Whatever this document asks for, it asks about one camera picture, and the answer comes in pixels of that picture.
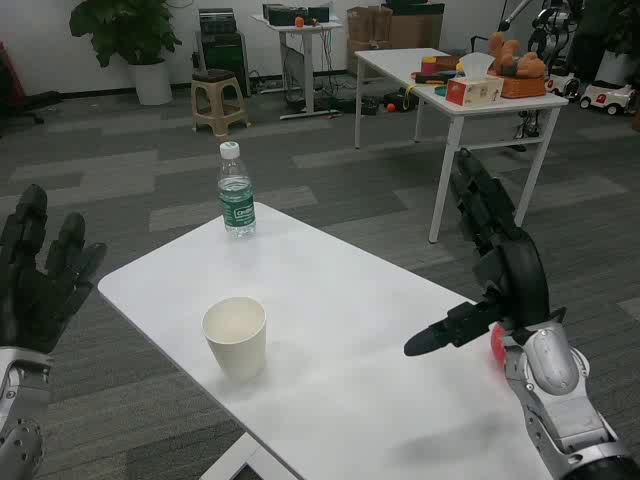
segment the white paper cup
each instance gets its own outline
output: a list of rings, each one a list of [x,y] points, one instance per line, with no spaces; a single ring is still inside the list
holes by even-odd
[[[263,369],[267,318],[255,300],[235,297],[215,304],[202,320],[202,332],[229,379],[244,382]]]

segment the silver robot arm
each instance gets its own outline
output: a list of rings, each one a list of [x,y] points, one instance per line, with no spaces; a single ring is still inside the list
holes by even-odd
[[[589,363],[567,341],[566,309],[550,311],[538,250],[515,224],[502,183],[465,149],[456,154],[456,165],[451,190],[463,234],[476,246],[473,272],[485,288],[483,300],[450,310],[410,339],[405,354],[422,355],[449,343],[462,347],[499,322],[505,329],[505,376],[554,480],[640,480],[640,467],[587,396]]]
[[[47,195],[29,187],[0,234],[0,478],[31,480],[44,456],[41,422],[51,397],[48,355],[93,288],[106,246],[85,248],[84,218],[69,215],[49,248]]]
[[[33,350],[0,348],[0,470],[31,480],[44,457],[41,425],[51,397],[53,359]]]
[[[562,325],[545,322],[526,330],[531,336],[524,345],[510,332],[503,338],[505,374],[551,476],[563,479],[598,461],[629,457],[591,404],[586,390],[589,362],[569,345]]]

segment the stuffed toy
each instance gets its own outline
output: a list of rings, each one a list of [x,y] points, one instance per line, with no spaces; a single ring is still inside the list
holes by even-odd
[[[529,52],[523,57],[516,56],[520,49],[517,40],[506,40],[504,33],[496,32],[489,38],[489,49],[495,57],[493,69],[498,75],[517,78],[539,78],[544,75],[545,65],[538,55]]]

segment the white table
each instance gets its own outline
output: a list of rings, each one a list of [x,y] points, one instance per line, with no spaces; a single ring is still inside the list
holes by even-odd
[[[333,113],[339,113],[337,110],[321,110],[316,111],[314,105],[314,90],[313,90],[313,35],[323,32],[342,28],[343,25],[336,21],[330,21],[328,23],[319,23],[317,26],[305,25],[304,27],[275,27],[271,25],[263,15],[252,15],[254,20],[263,23],[271,30],[278,32],[280,35],[280,59],[282,61],[282,89],[265,90],[261,93],[281,92],[287,89],[285,61],[287,58],[287,33],[301,35],[303,54],[304,54],[304,94],[305,94],[305,111],[302,113],[296,113],[293,115],[283,115],[280,120],[289,120],[292,118],[305,118],[315,117],[319,115],[328,115]]]
[[[363,89],[363,76],[364,67],[369,65],[385,77],[392,78],[400,83],[404,87],[414,84],[411,79],[413,72],[420,70],[420,64],[423,57],[426,56],[440,56],[444,53],[434,50],[433,48],[414,48],[406,50],[371,50],[356,52],[358,57],[358,81],[356,90],[356,133],[355,133],[355,147],[360,148],[360,122],[362,111],[362,89]],[[445,100],[444,97],[435,93],[435,87],[432,85],[422,85],[413,90],[419,99],[418,106],[418,118],[416,120],[416,129],[414,134],[414,140],[417,142],[420,139],[420,121],[422,118],[422,110],[425,103],[435,107],[441,113],[444,113],[449,117],[449,134],[447,136],[447,146],[442,162],[442,172],[440,173],[440,185],[438,187],[438,195],[436,197],[436,205],[433,212],[433,219],[431,221],[431,230],[429,232],[429,241],[435,243],[438,241],[438,232],[440,230],[440,221],[442,220],[442,211],[444,209],[444,202],[447,196],[447,188],[449,184],[449,177],[451,175],[451,166],[453,163],[453,156],[456,151],[461,148],[468,148],[470,150],[481,148],[495,148],[506,147],[510,145],[527,145],[537,144],[537,151],[531,166],[529,178],[525,184],[518,205],[518,210],[515,216],[515,222],[517,225],[522,225],[522,220],[531,201],[533,195],[533,189],[542,167],[542,162],[547,153],[547,147],[549,141],[553,135],[553,130],[560,113],[560,108],[567,105],[569,102],[567,99],[558,97],[556,95],[548,93],[544,97],[530,97],[522,99],[506,99],[501,98],[497,102],[486,106],[480,107],[461,107],[455,103],[451,103]],[[504,115],[513,114],[523,110],[539,110],[546,113],[546,120],[544,121],[544,128],[541,135],[537,138],[524,138],[521,140],[509,139],[505,141],[492,141],[486,143],[474,143],[471,145],[463,145],[460,142],[462,137],[462,130],[464,127],[465,117],[469,116],[481,116],[481,115]]]
[[[98,287],[248,432],[203,479],[244,465],[265,480],[549,478],[488,335],[403,354],[463,297],[269,207],[256,213],[247,241],[217,218]],[[223,378],[201,333],[206,310],[238,295],[267,312],[267,367],[244,386]]]

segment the floor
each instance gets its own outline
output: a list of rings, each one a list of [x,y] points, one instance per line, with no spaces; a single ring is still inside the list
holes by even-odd
[[[426,242],[442,116],[425,113],[419,144],[410,141],[415,113],[366,117],[356,151],[353,115],[280,122],[279,95],[254,96],[249,106],[254,126],[232,138],[259,201],[478,298],[472,248],[450,201],[440,242]],[[12,123],[0,139],[0,215],[39,183],[49,192],[48,240],[76,210],[89,240],[108,244],[99,276],[184,234],[220,214],[217,145],[210,131],[192,132],[189,115],[187,92],[178,91],[163,107],[141,107],[131,95],[85,98],[46,110],[45,125]],[[471,135],[506,126],[510,138],[517,118],[492,122],[476,122]],[[524,226],[552,306],[569,308],[569,337],[591,361],[593,402],[640,460],[640,135],[630,123],[565,108]],[[480,156],[517,198],[531,153]],[[197,479],[242,433],[97,294],[54,355],[41,480]]]

